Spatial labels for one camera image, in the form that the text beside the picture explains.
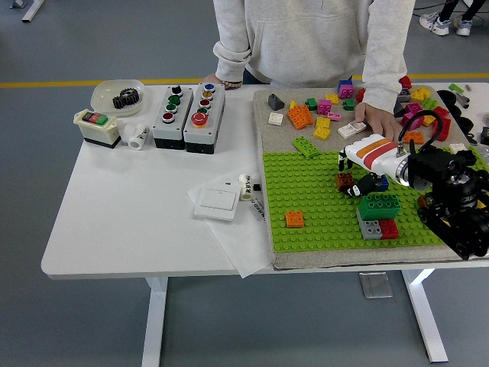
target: white bowl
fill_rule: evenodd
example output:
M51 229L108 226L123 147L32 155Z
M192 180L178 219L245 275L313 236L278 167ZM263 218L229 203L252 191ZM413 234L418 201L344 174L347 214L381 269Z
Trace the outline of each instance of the white bowl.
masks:
M114 107L112 99L120 95L121 91L126 88L135 88L139 94L139 101L134 105L125 106L122 109ZM108 80L100 83L92 94L90 104L95 112L107 116L130 116L135 114L141 108L144 97L144 84L139 80Z

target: white paper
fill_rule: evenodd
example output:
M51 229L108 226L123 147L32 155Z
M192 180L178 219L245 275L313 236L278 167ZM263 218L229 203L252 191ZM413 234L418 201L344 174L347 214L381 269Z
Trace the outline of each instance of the white paper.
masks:
M236 184L241 174L250 172L252 181L259 183L260 175L257 165L243 167L239 171L218 177L212 182ZM201 189L202 186L199 186L187 191L194 204L199 199ZM235 218L231 222L198 217L196 220L206 221L207 226L242 278L272 262L261 191L254 192L252 201L238 202Z

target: sneaker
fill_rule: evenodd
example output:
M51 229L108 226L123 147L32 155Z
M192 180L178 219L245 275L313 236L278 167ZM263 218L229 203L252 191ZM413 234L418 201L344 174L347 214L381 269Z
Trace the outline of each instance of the sneaker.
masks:
M448 19L446 21L440 21L439 15L439 11L433 14L421 15L419 17L419 23L434 34L446 36L449 33L450 21Z
M459 36L468 36L471 33L472 21L463 21L461 15L455 18L453 25L457 28Z

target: green baseplate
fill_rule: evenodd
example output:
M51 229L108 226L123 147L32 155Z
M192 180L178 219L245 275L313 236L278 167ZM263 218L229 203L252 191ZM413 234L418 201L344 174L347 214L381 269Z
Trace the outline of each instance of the green baseplate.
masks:
M472 167L476 171L487 165L479 155ZM304 252L360 248L391 248L421 245L441 245L443 242L424 226L417 215L420 192L393 183L379 193L396 194L401 210L395 221L399 237L392 240L363 240L355 214L361 198L338 192L335 176L338 171L338 152L322 151L310 159L299 152L264 153L265 182L271 235L275 252ZM367 171L354 164L350 172L355 182ZM288 229L285 212L302 210L303 228Z

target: yellow floor line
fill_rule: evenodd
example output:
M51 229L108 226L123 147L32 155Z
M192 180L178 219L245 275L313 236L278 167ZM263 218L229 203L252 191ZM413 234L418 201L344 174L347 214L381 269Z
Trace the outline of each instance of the yellow floor line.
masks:
M440 80L440 79L489 79L489 73L440 73L440 74L408 74L411 80ZM354 75L354 80L361 80L361 75ZM179 78L179 79L141 79L144 85L151 84L197 84L200 78ZM46 88L56 86L97 86L104 80L73 80L73 81L54 81L54 82L23 82L23 83L0 83L0 89L5 88Z

